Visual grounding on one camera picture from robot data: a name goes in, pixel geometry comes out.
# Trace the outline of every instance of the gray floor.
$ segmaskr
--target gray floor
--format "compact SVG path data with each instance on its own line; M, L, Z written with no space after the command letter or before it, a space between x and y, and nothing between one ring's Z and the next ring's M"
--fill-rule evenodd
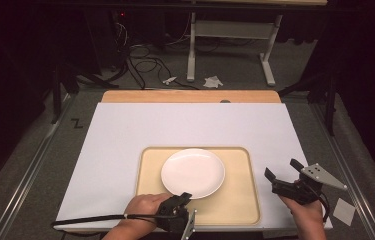
M292 42L277 43L270 58L277 85L271 88L266 85L257 61L259 49L264 49L265 43L244 43L245 40L224 41L211 53L198 52L196 81L191 85L206 89L204 78L217 76L224 84L218 89L280 90L298 81L314 47L314 44L296 46ZM198 48L206 51L213 45L202 44ZM145 48L139 48L132 55L142 56L145 52ZM151 50L150 54L160 57L180 83L188 84L185 81L185 45L167 47L165 51ZM143 70L151 66L153 64L138 65ZM158 74L156 68L142 76L148 88L180 88L176 84L166 86L161 83L168 77L167 74L164 70ZM122 89L138 88L129 73L115 83L120 84ZM78 95L68 95L64 115L56 125L50 124L51 97L46 100L46 111L27 129L0 173L0 239L81 239L64 236L51 229L49 224L56 218L95 106L103 92L97 87L82 86ZM305 96L306 92L296 92L282 100L287 104L308 162L320 163L349 186L348 192L324 188L333 210L339 198L357 209L351 226L331 215L334 228L327 231L328 238L375 239L375 164L339 97L334 117L335 137L331 137L322 124L324 105L310 105ZM78 125L82 128L74 128L73 119L79 119ZM265 237L292 234L295 233L264 232Z

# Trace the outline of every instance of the hand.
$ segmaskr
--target hand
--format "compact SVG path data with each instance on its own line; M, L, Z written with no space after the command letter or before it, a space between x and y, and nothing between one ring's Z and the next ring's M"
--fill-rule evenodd
M295 200L279 196L290 209L302 240L325 240L322 207L319 201L300 205Z
M170 198L169 193L161 193L157 195L147 194L135 196L128 203L124 213L127 214L151 214L154 215L158 211L159 205ZM104 240L136 240L146 236L156 228L155 219L124 219L117 226L112 228L103 238Z

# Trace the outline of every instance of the white plate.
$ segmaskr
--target white plate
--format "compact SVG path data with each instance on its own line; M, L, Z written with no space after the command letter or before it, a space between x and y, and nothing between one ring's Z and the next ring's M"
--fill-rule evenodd
M189 148L174 153L162 167L163 185L172 194L192 194L191 199L214 193L225 178L222 161L204 149Z

